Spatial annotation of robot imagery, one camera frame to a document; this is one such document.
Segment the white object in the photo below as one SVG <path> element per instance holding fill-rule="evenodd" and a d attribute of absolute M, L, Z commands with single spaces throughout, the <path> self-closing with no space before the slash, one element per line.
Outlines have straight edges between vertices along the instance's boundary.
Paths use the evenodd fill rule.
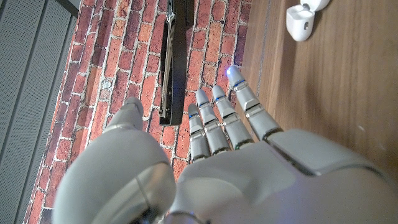
<path fill-rule="evenodd" d="M 315 12 L 328 5 L 330 0 L 301 0 L 299 5 L 286 10 L 286 28 L 296 41 L 307 40 L 313 27 Z"/>

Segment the wooden panel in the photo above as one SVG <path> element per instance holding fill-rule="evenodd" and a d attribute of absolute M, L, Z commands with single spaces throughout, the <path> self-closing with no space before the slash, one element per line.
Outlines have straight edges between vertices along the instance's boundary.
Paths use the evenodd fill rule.
<path fill-rule="evenodd" d="M 242 68 L 250 87 L 282 128 L 332 139 L 398 180 L 398 1 L 331 0 L 305 42 L 285 28 L 295 4 L 253 0 Z"/>

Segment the gray louvered panel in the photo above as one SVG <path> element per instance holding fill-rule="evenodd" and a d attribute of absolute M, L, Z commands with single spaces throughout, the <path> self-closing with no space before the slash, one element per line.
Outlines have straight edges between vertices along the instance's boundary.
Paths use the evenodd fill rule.
<path fill-rule="evenodd" d="M 0 20 L 0 147 L 16 102 L 44 0 L 8 0 Z"/>
<path fill-rule="evenodd" d="M 75 29 L 75 25 L 76 25 L 76 18 L 71 16 L 68 33 L 65 38 L 64 45 L 63 45 L 62 57 L 59 61 L 58 69 L 56 72 L 56 77 L 54 80 L 54 86 L 52 88 L 52 92 L 51 92 L 51 95 L 49 98 L 47 112 L 46 112 L 46 115 L 44 118 L 45 121 L 42 126 L 39 143 L 37 145 L 37 151 L 34 155 L 31 172 L 29 174 L 29 178 L 27 179 L 27 183 L 26 183 L 27 187 L 23 194 L 21 208 L 20 208 L 20 212 L 18 214 L 16 223 L 22 223 L 22 221 L 24 219 L 25 211 L 27 209 L 27 206 L 28 206 L 29 200 L 30 200 L 30 194 L 32 193 L 32 190 L 33 190 L 33 187 L 34 187 L 34 184 L 36 181 L 36 176 L 39 171 L 40 163 L 41 163 L 43 155 L 44 155 L 44 150 L 45 150 L 46 143 L 47 143 L 47 136 L 50 131 L 55 105 L 57 104 L 57 97 L 58 97 L 58 93 L 60 90 L 62 77 L 63 77 L 63 71 L 65 69 L 65 63 L 66 63 L 67 57 L 68 57 L 69 45 L 70 45 L 70 41 L 72 40 L 72 35 L 73 35 L 73 31 Z"/>
<path fill-rule="evenodd" d="M 16 218 L 30 163 L 33 162 L 32 155 L 41 138 L 39 130 L 69 23 L 70 13 L 55 0 L 49 0 L 44 10 L 3 147 L 0 180 L 6 181 L 0 182 L 0 198 L 7 202 L 7 206 L 0 209 L 0 223 L 12 223 Z"/>

